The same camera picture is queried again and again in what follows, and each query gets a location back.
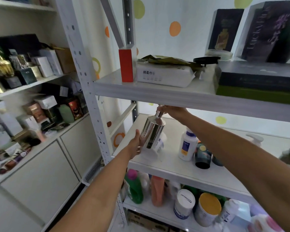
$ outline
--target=pink bottle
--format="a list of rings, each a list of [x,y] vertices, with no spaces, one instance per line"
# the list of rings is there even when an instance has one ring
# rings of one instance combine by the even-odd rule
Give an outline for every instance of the pink bottle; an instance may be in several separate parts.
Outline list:
[[[160,207],[163,204],[164,193],[164,179],[152,176],[151,177],[151,201],[156,207]]]

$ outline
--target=white shelf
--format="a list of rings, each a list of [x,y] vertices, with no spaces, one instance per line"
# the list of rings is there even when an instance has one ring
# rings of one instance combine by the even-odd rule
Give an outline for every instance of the white shelf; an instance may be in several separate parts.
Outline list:
[[[96,95],[290,122],[290,105],[216,95],[211,82],[193,79],[186,88],[122,82],[120,69],[95,83]]]
[[[29,84],[29,85],[23,85],[23,86],[20,86],[20,87],[17,87],[15,89],[9,89],[9,90],[6,90],[4,93],[1,93],[0,94],[0,98],[4,97],[4,96],[7,96],[7,95],[10,95],[12,93],[17,93],[19,91],[22,91],[22,90],[25,90],[25,89],[29,89],[31,87],[34,87],[36,85],[40,85],[40,84],[43,84],[45,82],[48,82],[48,81],[51,81],[51,80],[55,80],[57,78],[60,78],[62,76],[65,76],[66,74],[64,75],[59,75],[59,76],[50,76],[50,77],[46,77],[46,78],[42,78],[40,80],[38,80],[37,82],[34,82],[32,84]]]
[[[142,131],[147,115],[140,114],[132,127],[121,141],[119,147],[113,153],[115,157],[135,136],[135,129]],[[164,119],[166,125],[163,132],[167,141],[159,159],[148,160],[143,156],[149,156],[149,150],[135,156],[128,164],[129,168],[173,180],[198,189],[213,192],[228,198],[237,199],[246,203],[256,203],[243,184],[232,175],[225,167],[219,167],[211,163],[209,169],[197,168],[194,161],[183,161],[178,157],[178,150],[185,126],[173,119]],[[245,131],[226,129],[241,137],[249,139]],[[264,138],[262,148],[272,155],[279,157],[282,151],[290,148],[290,139],[270,135],[260,135]]]
[[[67,132],[73,126],[75,126],[76,124],[78,124],[79,122],[81,122],[88,115],[89,115],[89,113],[86,113],[82,118],[78,119],[77,121],[74,121],[72,124],[70,124],[66,128],[57,131],[57,133],[55,135],[47,138],[41,144],[33,147],[32,150],[14,168],[12,168],[10,171],[8,171],[5,174],[0,174],[0,183],[3,182],[4,180],[8,179],[18,169],[20,169],[23,165],[25,165],[33,157],[35,157],[37,154],[39,154],[44,148],[46,148],[47,146],[49,146],[52,142],[54,142],[56,139],[58,139],[60,136],[62,136],[65,132]]]
[[[155,207],[150,196],[144,198],[141,204],[135,204],[129,197],[125,198],[123,206],[132,211],[136,211],[150,218],[154,218],[161,222],[167,223],[171,226],[175,226],[179,229],[189,232],[214,232],[212,227],[202,227],[194,219],[193,213],[186,220],[179,219],[173,211],[174,201],[164,198],[163,205],[161,207]],[[244,232],[245,230],[237,226],[229,225],[231,232]]]
[[[26,4],[26,3],[6,1],[6,0],[0,0],[0,8],[56,12],[54,8],[48,7],[48,6]]]

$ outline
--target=purple bottle cap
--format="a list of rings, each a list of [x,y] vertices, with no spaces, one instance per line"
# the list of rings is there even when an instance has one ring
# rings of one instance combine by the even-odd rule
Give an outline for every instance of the purple bottle cap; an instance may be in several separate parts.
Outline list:
[[[127,178],[130,180],[135,180],[138,177],[138,172],[134,169],[129,169],[127,171]]]
[[[270,216],[267,216],[266,222],[267,222],[268,226],[271,227],[274,231],[277,231],[277,232],[282,231],[282,228]]]

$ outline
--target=yellow lid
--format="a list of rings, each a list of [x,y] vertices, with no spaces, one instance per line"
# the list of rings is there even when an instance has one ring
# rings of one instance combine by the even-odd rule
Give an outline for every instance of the yellow lid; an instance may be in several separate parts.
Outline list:
[[[212,194],[201,194],[199,201],[204,211],[206,211],[208,214],[218,215],[221,212],[221,204],[219,200]]]
[[[200,151],[206,151],[206,147],[205,146],[200,146],[199,149],[200,149]]]

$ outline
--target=perforated metal post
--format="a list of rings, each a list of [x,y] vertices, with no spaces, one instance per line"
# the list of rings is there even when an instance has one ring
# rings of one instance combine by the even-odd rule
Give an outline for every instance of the perforated metal post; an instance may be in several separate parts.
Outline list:
[[[94,72],[91,59],[85,54],[81,32],[79,30],[75,10],[72,0],[56,0],[60,18],[68,39],[69,47],[76,66],[77,75],[82,86],[90,118],[95,129],[96,137],[99,143],[101,154],[105,164],[111,160],[113,153],[111,137],[106,125],[106,119],[103,109],[103,99],[95,95],[94,82],[90,72]],[[127,225],[127,220],[122,206],[120,195],[117,197],[117,205],[123,224]]]

